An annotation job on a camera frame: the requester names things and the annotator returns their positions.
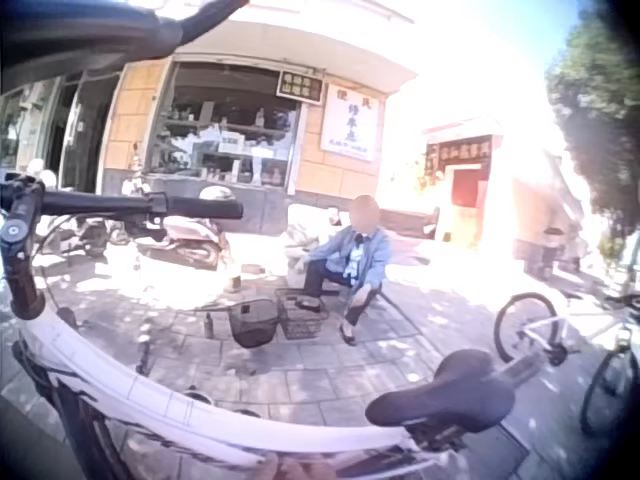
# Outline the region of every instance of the white sign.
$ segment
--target white sign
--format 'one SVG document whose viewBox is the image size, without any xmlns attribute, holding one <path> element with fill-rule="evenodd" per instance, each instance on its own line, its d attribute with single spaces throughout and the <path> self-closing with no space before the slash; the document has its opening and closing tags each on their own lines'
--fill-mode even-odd
<svg viewBox="0 0 640 480">
<path fill-rule="evenodd" d="M 320 147 L 372 161 L 378 138 L 378 100 L 329 85 Z"/>
</svg>

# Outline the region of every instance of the black shoe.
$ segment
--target black shoe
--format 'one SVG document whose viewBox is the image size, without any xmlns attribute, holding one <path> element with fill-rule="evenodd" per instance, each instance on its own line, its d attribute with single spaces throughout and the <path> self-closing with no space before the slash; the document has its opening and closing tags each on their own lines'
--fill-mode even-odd
<svg viewBox="0 0 640 480">
<path fill-rule="evenodd" d="M 342 340 L 344 340 L 344 343 L 346 343 L 350 347 L 354 347 L 356 345 L 356 337 L 349 336 L 346 333 L 344 333 L 344 330 L 342 329 L 342 325 L 340 325 L 339 330 L 340 330 L 340 336 L 342 337 Z"/>
<path fill-rule="evenodd" d="M 300 308 L 302 310 L 308 310 L 309 312 L 313 312 L 313 313 L 320 313 L 322 311 L 322 308 L 320 307 L 320 303 L 318 303 L 317 305 L 307 305 L 306 303 L 304 303 L 304 300 L 296 300 L 296 303 L 294 303 L 294 305 L 297 308 Z"/>
</svg>

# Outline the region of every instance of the doorway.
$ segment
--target doorway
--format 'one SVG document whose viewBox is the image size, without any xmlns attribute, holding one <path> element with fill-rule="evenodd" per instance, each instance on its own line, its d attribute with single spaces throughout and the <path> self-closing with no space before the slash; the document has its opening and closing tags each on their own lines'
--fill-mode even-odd
<svg viewBox="0 0 640 480">
<path fill-rule="evenodd" d="M 48 157 L 52 167 L 53 160 L 60 159 L 60 187 L 95 193 L 102 138 L 119 77 L 120 70 L 99 77 L 84 73 L 77 84 L 62 142 L 59 130 L 57 136 L 55 132 L 52 135 L 51 148 L 60 148 L 60 155 Z"/>
</svg>

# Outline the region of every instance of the bicycle basket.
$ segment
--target bicycle basket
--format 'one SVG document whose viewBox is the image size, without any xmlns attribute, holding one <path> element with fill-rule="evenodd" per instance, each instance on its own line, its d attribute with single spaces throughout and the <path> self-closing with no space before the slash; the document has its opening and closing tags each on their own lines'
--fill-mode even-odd
<svg viewBox="0 0 640 480">
<path fill-rule="evenodd" d="M 269 299 L 241 302 L 229 308 L 231 335 L 243 348 L 257 348 L 271 342 L 279 321 L 278 308 Z"/>
<path fill-rule="evenodd" d="M 329 318 L 324 302 L 320 301 L 320 312 L 315 313 L 296 307 L 296 293 L 277 291 L 278 311 L 282 331 L 287 340 L 306 340 L 317 337 L 322 331 L 322 322 Z"/>
</svg>

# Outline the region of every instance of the denim jacket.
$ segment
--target denim jacket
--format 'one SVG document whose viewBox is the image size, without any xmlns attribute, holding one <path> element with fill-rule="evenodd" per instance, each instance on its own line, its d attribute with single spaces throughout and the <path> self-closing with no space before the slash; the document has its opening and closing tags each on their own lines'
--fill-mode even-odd
<svg viewBox="0 0 640 480">
<path fill-rule="evenodd" d="M 327 260 L 327 268 L 332 272 L 344 272 L 347 257 L 355 246 L 357 233 L 348 226 L 340 230 L 324 245 L 309 252 L 309 260 Z M 386 278 L 385 267 L 391 259 L 391 243 L 389 237 L 380 228 L 365 238 L 364 253 L 358 266 L 358 281 L 353 290 L 361 288 L 365 283 L 378 289 Z"/>
</svg>

